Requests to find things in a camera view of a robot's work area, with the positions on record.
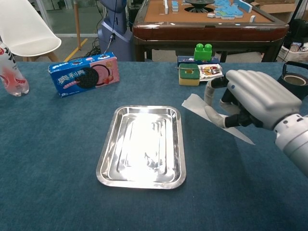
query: metal tray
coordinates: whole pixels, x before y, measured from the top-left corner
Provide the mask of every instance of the metal tray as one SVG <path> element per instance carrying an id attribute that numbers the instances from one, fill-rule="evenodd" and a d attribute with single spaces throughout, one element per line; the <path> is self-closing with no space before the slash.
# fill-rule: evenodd
<path id="1" fill-rule="evenodd" d="M 186 178 L 180 112 L 168 106 L 115 111 L 96 168 L 108 186 L 173 189 Z"/>

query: plastic bottle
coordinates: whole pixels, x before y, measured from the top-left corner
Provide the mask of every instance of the plastic bottle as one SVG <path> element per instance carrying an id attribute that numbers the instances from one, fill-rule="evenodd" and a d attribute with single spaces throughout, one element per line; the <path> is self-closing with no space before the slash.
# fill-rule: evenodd
<path id="1" fill-rule="evenodd" d="M 9 48 L 0 41 L 0 78 L 6 91 L 14 96 L 29 92 L 28 81 L 20 73 Z"/>

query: tray rim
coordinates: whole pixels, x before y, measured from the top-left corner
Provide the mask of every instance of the tray rim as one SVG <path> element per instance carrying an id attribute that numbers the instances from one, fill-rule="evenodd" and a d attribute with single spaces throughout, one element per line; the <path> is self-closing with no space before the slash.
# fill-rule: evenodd
<path id="1" fill-rule="evenodd" d="M 179 178 L 175 181 L 175 182 L 171 182 L 171 183 L 159 183 L 159 182 L 153 182 L 153 184 L 143 184 L 141 185 L 140 182 L 138 181 L 121 181 L 121 180 L 109 180 L 106 179 L 102 176 L 101 174 L 101 168 L 103 166 L 103 162 L 106 158 L 106 151 L 107 151 L 107 147 L 110 143 L 110 139 L 111 139 L 111 134 L 113 132 L 113 127 L 114 124 L 116 122 L 118 113 L 127 107 L 132 107 L 132 108 L 149 108 L 149 109 L 172 109 L 175 111 L 176 113 L 176 117 L 177 117 L 177 130 L 178 130 L 178 140 L 179 140 L 179 163 L 180 163 L 180 176 Z M 103 149 L 101 152 L 101 155 L 99 157 L 99 161 L 96 167 L 96 177 L 98 179 L 99 182 L 101 182 L 102 184 L 106 185 L 106 186 L 111 186 L 111 187 L 124 187 L 124 188 L 140 188 L 140 189 L 175 189 L 177 187 L 179 187 L 181 184 L 183 184 L 183 182 L 186 179 L 186 165 L 185 165 L 185 155 L 184 155 L 184 143 L 183 143 L 183 132 L 182 132 L 182 122 L 181 122 L 181 114 L 179 112 L 179 110 L 175 107 L 172 106 L 159 106 L 159 105 L 125 105 L 125 106 L 121 106 L 119 108 L 117 108 L 114 112 L 113 118 L 111 120 L 110 123 L 110 127 L 109 130 L 107 132 L 106 135 L 106 139 L 103 145 Z"/>

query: sponge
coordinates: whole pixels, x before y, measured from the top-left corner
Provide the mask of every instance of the sponge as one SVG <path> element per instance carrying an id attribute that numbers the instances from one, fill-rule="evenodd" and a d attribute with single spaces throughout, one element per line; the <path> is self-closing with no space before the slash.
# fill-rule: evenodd
<path id="1" fill-rule="evenodd" d="M 179 65 L 179 84 L 187 86 L 198 86 L 200 82 L 200 73 L 197 64 Z"/>

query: green toy block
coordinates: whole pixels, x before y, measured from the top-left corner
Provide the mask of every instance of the green toy block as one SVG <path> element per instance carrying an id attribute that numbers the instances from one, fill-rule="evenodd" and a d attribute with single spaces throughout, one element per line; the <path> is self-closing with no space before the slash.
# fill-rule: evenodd
<path id="1" fill-rule="evenodd" d="M 212 45 L 198 43 L 194 49 L 193 58 L 195 61 L 210 61 L 212 59 Z"/>

